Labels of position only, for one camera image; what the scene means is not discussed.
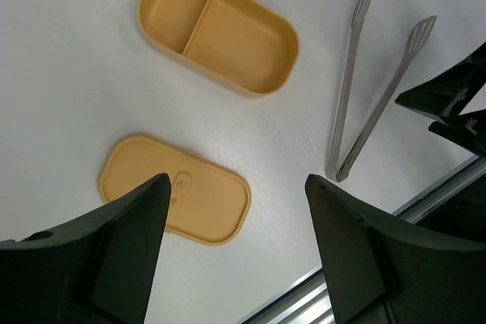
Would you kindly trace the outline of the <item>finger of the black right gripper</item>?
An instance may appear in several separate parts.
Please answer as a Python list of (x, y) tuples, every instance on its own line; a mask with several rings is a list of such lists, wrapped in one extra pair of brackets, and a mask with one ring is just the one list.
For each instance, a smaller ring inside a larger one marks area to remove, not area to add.
[(431, 119), (457, 116), (485, 85), (485, 45), (458, 64), (400, 93), (395, 103)]
[(457, 115), (447, 123), (434, 121), (428, 130), (479, 157), (485, 157), (484, 109)]

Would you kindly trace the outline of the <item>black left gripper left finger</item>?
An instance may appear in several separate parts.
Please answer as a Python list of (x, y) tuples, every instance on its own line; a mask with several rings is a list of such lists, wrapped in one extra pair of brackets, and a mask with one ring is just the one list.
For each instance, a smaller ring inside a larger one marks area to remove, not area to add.
[(157, 174), (117, 200), (1, 242), (3, 323), (142, 323), (170, 203)]

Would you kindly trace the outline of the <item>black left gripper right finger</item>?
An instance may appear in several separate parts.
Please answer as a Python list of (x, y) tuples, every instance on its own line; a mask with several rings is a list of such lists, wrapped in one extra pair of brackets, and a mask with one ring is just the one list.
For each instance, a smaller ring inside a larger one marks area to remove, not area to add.
[(412, 224), (319, 175), (305, 193), (337, 323), (483, 323), (485, 190)]

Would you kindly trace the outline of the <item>stainless steel food tongs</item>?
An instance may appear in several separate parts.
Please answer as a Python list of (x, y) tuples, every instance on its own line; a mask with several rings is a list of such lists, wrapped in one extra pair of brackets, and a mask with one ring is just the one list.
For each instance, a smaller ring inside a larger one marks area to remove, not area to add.
[(327, 178), (335, 182), (350, 175), (379, 117), (437, 22), (436, 16), (428, 15), (399, 30), (379, 20), (382, 11), (377, 7), (382, 1), (357, 0), (350, 16), (324, 168)]

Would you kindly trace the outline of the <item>yellow lunch box base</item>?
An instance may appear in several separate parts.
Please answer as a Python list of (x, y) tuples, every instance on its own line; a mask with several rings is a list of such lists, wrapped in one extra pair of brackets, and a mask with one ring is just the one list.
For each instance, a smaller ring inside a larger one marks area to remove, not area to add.
[(295, 28), (255, 0), (140, 0), (137, 18), (153, 48), (238, 93), (276, 93), (298, 59)]

